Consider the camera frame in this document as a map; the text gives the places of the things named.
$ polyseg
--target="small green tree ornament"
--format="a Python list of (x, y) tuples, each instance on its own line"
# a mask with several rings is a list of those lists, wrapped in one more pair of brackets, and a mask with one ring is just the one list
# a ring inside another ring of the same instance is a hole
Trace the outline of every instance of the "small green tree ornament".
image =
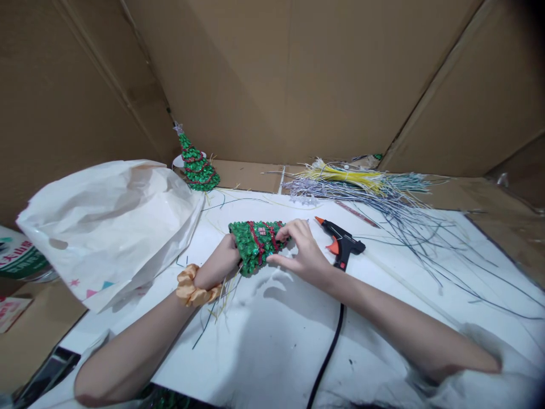
[(208, 162), (203, 153), (191, 144), (183, 132), (181, 124), (176, 122), (174, 129), (180, 137), (184, 170), (189, 179), (187, 184), (194, 190), (212, 190), (220, 182), (220, 176), (216, 173), (216, 169)]
[(242, 257), (240, 273), (250, 277), (257, 267), (271, 254), (278, 253), (286, 243), (276, 240), (276, 234), (284, 226), (282, 222), (235, 222), (229, 224), (234, 234), (238, 252)]

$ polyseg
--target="blue triangle print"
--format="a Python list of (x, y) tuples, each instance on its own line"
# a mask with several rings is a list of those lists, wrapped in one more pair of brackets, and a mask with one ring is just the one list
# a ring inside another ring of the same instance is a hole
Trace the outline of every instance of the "blue triangle print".
[(111, 287), (114, 284), (115, 283), (112, 283), (110, 281), (104, 281), (104, 285), (102, 286), (102, 289), (104, 290), (105, 288)]

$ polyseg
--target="plastic bag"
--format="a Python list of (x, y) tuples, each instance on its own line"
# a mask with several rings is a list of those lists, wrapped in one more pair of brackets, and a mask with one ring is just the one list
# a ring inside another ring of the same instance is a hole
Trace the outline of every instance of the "plastic bag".
[(17, 224), (90, 310), (161, 273), (191, 240), (204, 193), (164, 164), (115, 161), (42, 188)]

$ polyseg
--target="white table surface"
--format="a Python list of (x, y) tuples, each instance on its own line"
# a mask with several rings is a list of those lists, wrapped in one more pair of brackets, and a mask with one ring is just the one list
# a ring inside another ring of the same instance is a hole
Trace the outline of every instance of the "white table surface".
[[(201, 265), (228, 232), (227, 225), (235, 221), (309, 219), (313, 236), (331, 262), (334, 256), (325, 249), (331, 238), (313, 221), (314, 216), (330, 220), (353, 235), (387, 236), (331, 201), (321, 201), (314, 208), (290, 202), (285, 195), (235, 190), (215, 190), (209, 197), (210, 202), (204, 205), (191, 244), (178, 259), (182, 266), (186, 260)], [(224, 197), (226, 202), (236, 198), (245, 200), (218, 206)], [(382, 220), (372, 209), (360, 207), (365, 208), (374, 220)], [(458, 227), (452, 231), (464, 237), (473, 249), (497, 267), (469, 251), (468, 257), (545, 304), (543, 292), (463, 214), (434, 212), (455, 222)], [(537, 365), (545, 364), (544, 321), (521, 319), (483, 302), (475, 303), (473, 296), (446, 280), (442, 280), (444, 287), (439, 291), (437, 283), (406, 248), (361, 240), (367, 249), (364, 254), (350, 257), (348, 274), (454, 326), (369, 258), (380, 260), (425, 294), (430, 303), (447, 316), (460, 323), (478, 324)], [(296, 248), (283, 250), (286, 255), (290, 252), (295, 254)], [(438, 251), (434, 257), (491, 302), (524, 315), (545, 317), (543, 307), (477, 266), (455, 257), (452, 252)], [(175, 289), (176, 276), (181, 269), (174, 263), (155, 279), (145, 295), (100, 314), (88, 312), (60, 346), (81, 354), (105, 330), (121, 332)], [(224, 313), (217, 322), (211, 318), (207, 330), (192, 350), (209, 315), (206, 308), (199, 311), (152, 380), (215, 405), (236, 402), (248, 406), (257, 401), (261, 407), (304, 407), (333, 338), (338, 310), (337, 301), (297, 276), (265, 266), (256, 276), (240, 281)], [(382, 372), (376, 369), (381, 366), (385, 368)], [(363, 318), (348, 310), (337, 348), (322, 380), (321, 390), (325, 392), (318, 394), (317, 402), (324, 403), (329, 398), (338, 400), (338, 397), (358, 399), (364, 382), (365, 385), (384, 382), (405, 373), (406, 363), (397, 352)]]

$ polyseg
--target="black power cord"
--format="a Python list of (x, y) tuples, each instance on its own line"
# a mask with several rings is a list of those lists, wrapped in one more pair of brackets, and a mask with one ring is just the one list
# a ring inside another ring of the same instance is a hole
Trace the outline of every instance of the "black power cord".
[(339, 322), (337, 323), (337, 329), (335, 330), (333, 341), (331, 341), (331, 346), (329, 347), (328, 354), (325, 356), (324, 363), (322, 364), (322, 367), (320, 368), (320, 372), (318, 372), (318, 376), (316, 377), (316, 380), (314, 381), (314, 386), (312, 387), (311, 396), (308, 398), (307, 409), (312, 409), (312, 404), (314, 404), (314, 399), (316, 398), (316, 393), (318, 392), (318, 388), (320, 387), (320, 382), (322, 381), (322, 378), (324, 377), (325, 369), (328, 367), (328, 363), (329, 363), (329, 360), (331, 359), (331, 355), (333, 355), (333, 351), (335, 350), (335, 346), (337, 345), (339, 334), (341, 333), (342, 321), (343, 321), (343, 318), (345, 317), (345, 308), (346, 308), (345, 305), (341, 303), (341, 310), (339, 311)]

